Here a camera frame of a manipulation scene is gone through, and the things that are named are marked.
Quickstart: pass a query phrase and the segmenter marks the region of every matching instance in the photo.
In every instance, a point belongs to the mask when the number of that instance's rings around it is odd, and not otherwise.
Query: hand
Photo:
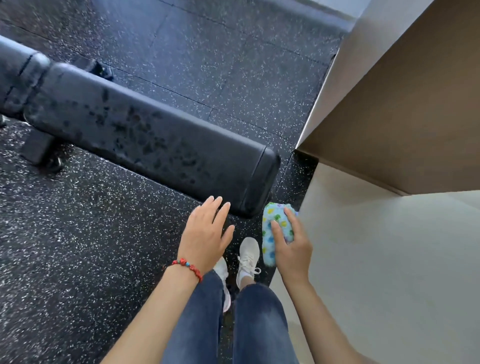
[[[202,275],[213,269],[233,238],[235,226],[230,225],[222,236],[230,202],[222,206],[222,198],[210,196],[190,214],[181,236],[177,259],[184,258],[196,266]]]
[[[300,220],[288,208],[284,208],[292,224],[294,240],[287,244],[282,228],[273,220],[272,233],[275,239],[275,261],[285,285],[308,282],[308,267],[312,257],[313,246]]]

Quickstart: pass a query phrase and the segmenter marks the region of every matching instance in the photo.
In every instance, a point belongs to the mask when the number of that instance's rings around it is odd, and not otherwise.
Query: white sneaker
[[[225,301],[223,301],[223,313],[227,312],[232,304],[232,298],[230,297],[230,292],[227,288],[227,277],[228,277],[228,268],[227,262],[224,257],[221,257],[220,260],[215,264],[213,270],[218,274],[223,282],[223,292],[225,292]]]
[[[254,278],[255,274],[261,272],[260,268],[255,268],[260,258],[260,247],[254,238],[245,238],[240,245],[239,271],[237,273],[237,286],[240,288],[241,279],[245,275]]]

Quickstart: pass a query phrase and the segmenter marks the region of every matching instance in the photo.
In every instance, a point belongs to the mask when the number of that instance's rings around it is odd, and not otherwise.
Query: blue sponge with polka dots
[[[282,228],[283,236],[287,243],[291,243],[293,241],[292,225],[283,211],[285,207],[290,209],[296,216],[298,216],[298,212],[296,212],[290,204],[285,205],[270,202],[264,208],[264,217],[262,220],[262,252],[264,255],[264,263],[268,267],[275,267],[275,240],[273,238],[272,225],[270,222],[272,220],[278,222]]]

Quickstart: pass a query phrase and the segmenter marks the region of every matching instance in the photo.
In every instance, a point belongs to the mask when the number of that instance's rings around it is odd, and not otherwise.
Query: shoelace
[[[243,268],[247,273],[255,275],[255,274],[260,274],[262,272],[260,268],[255,268],[255,260],[253,255],[247,253],[243,257],[243,259],[240,259],[239,256],[238,256],[238,259],[240,262],[240,268]]]

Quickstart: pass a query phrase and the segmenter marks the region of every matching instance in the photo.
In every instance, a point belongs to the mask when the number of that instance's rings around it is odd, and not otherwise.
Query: blue jeans
[[[223,283],[210,271],[190,297],[163,354],[162,364],[216,364],[223,317]],[[234,364],[298,364],[277,296],[261,284],[235,301]]]

